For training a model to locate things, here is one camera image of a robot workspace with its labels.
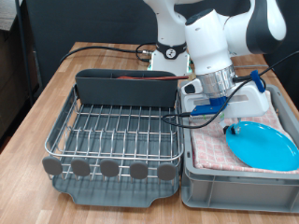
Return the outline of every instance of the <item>dark wall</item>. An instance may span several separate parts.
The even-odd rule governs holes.
[[[43,86],[76,41],[142,44],[157,38],[157,21],[142,0],[27,0]],[[223,15],[249,9],[249,0],[208,0],[177,6],[187,19],[214,7]]]
[[[280,9],[287,22],[288,33],[285,41],[278,50],[272,54],[264,55],[264,58],[269,65],[272,65],[290,53],[299,50],[299,1],[280,0],[279,3]],[[275,68],[275,73],[299,109],[299,55],[278,65]]]

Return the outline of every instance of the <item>blue plate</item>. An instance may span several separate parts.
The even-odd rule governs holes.
[[[226,132],[226,142],[248,166],[274,171],[293,171],[299,167],[296,145],[284,134],[255,122],[240,122],[240,134]]]

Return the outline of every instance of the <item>blue clip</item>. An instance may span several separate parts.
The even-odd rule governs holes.
[[[264,87],[263,87],[263,83],[260,79],[260,76],[259,76],[259,72],[258,70],[254,70],[250,73],[250,76],[252,78],[252,80],[255,82],[258,90],[263,93],[264,92]]]

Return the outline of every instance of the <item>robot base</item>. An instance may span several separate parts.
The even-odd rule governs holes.
[[[163,54],[155,50],[151,54],[148,70],[165,71],[175,74],[177,77],[187,76],[192,73],[190,68],[190,56],[187,52],[179,54],[175,60],[166,59]]]

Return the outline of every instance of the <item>cable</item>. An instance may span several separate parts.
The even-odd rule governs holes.
[[[156,45],[156,43],[146,43],[146,44],[141,44],[141,45],[139,45],[137,48],[136,48],[136,57],[137,57],[137,59],[138,60],[140,60],[141,62],[144,62],[144,63],[149,63],[150,62],[150,59],[142,59],[142,58],[140,58],[139,57],[139,55],[138,55],[138,50],[141,48],[141,47],[143,47],[143,46],[146,46],[146,45]]]
[[[85,49],[110,49],[110,50],[115,50],[115,51],[119,51],[119,52],[124,52],[124,53],[143,53],[142,50],[131,50],[131,49],[116,49],[116,48],[111,48],[111,47],[105,47],[105,46],[89,46],[89,47],[84,47],[84,48],[80,48],[80,49],[75,49],[67,54],[65,54],[65,56],[60,60],[60,64],[62,64],[62,62],[70,55],[77,53],[79,51],[85,50]]]
[[[297,50],[294,53],[289,54],[288,56],[284,57],[283,59],[281,59],[280,61],[278,61],[277,63],[274,63],[272,66],[269,66],[267,69],[265,69],[263,72],[261,72],[259,74],[259,76],[261,77],[263,74],[267,73],[268,71],[272,70],[274,67],[276,67],[277,65],[279,65],[280,63],[283,63],[284,61],[290,59],[292,56],[299,54],[299,50]],[[245,76],[245,77],[234,77],[233,78],[233,82],[242,82],[245,80],[248,80],[248,78],[250,78],[250,76]]]
[[[266,72],[270,71],[271,69],[273,69],[275,66],[279,65],[280,63],[283,63],[284,61],[290,59],[292,56],[296,55],[296,54],[299,54],[299,50],[288,55],[287,57],[283,58],[282,60],[280,60],[279,62],[273,64],[272,66],[268,67],[267,69],[265,69],[263,72],[261,72],[259,74],[260,76],[260,79],[263,83],[263,86],[264,88],[266,88],[266,82],[263,80],[263,78],[261,78],[261,76],[263,74],[265,74]],[[188,125],[181,125],[181,124],[176,124],[176,123],[172,123],[170,122],[170,119],[167,120],[167,118],[170,118],[170,117],[181,117],[181,118],[186,118],[186,117],[189,117],[191,115],[191,113],[182,113],[182,114],[169,114],[169,115],[164,115],[162,117],[162,121],[164,121],[165,123],[168,123],[170,125],[173,125],[173,126],[177,126],[177,127],[180,127],[180,128],[187,128],[187,129],[200,129],[200,128],[203,128],[203,127],[206,127],[209,123],[211,123],[219,114],[220,112],[227,106],[228,102],[232,99],[232,97],[235,95],[235,93],[237,91],[239,91],[243,86],[245,86],[246,84],[248,84],[249,82],[252,81],[252,78],[250,76],[247,76],[247,77],[234,77],[233,78],[233,82],[240,82],[240,81],[244,81],[242,84],[240,84],[233,92],[232,94],[227,98],[227,100],[225,101],[225,103],[223,104],[223,106],[221,107],[221,109],[217,112],[217,114],[215,114],[210,120],[208,120],[206,123],[202,124],[202,125],[199,125],[199,126],[188,126]]]
[[[209,123],[211,123],[220,113],[221,111],[226,107],[226,105],[228,104],[228,102],[232,99],[232,97],[235,95],[235,93],[237,91],[239,91],[243,86],[245,86],[246,84],[248,84],[249,82],[251,82],[252,79],[249,79],[245,82],[243,82],[242,84],[240,84],[233,92],[232,94],[227,98],[227,100],[225,101],[225,103],[223,104],[223,106],[221,107],[221,109],[217,112],[217,114],[215,114],[210,120],[208,120],[206,123],[199,125],[199,126],[187,126],[187,125],[182,125],[182,124],[176,124],[176,123],[172,123],[170,121],[167,120],[167,118],[169,117],[182,117],[182,118],[186,118],[189,117],[191,113],[182,113],[182,114],[169,114],[169,115],[164,115],[162,117],[162,121],[164,121],[165,123],[171,124],[173,126],[177,126],[180,128],[187,128],[187,129],[200,129],[200,128],[204,128],[206,127]]]
[[[269,65],[266,65],[266,64],[250,64],[250,65],[234,66],[234,68],[252,68],[252,67],[269,67]]]

